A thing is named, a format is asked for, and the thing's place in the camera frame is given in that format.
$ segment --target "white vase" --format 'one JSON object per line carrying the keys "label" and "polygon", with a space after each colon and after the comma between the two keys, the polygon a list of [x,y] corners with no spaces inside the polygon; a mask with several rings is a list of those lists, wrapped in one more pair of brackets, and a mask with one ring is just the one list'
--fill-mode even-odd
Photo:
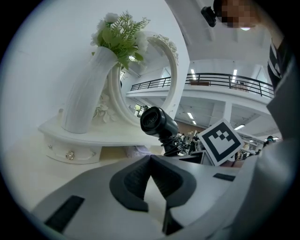
{"label": "white vase", "polygon": [[61,124],[66,131],[88,131],[107,75],[117,61],[117,56],[108,48],[97,48],[69,93]]}

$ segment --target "black cable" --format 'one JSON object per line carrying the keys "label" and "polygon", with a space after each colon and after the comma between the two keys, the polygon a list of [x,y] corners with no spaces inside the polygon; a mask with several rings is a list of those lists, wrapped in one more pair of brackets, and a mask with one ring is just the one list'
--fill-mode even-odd
{"label": "black cable", "polygon": [[176,137],[159,138],[158,140],[162,143],[161,146],[165,149],[164,156],[173,157],[177,156],[178,153],[181,152],[181,150],[178,149],[179,141],[176,140]]}

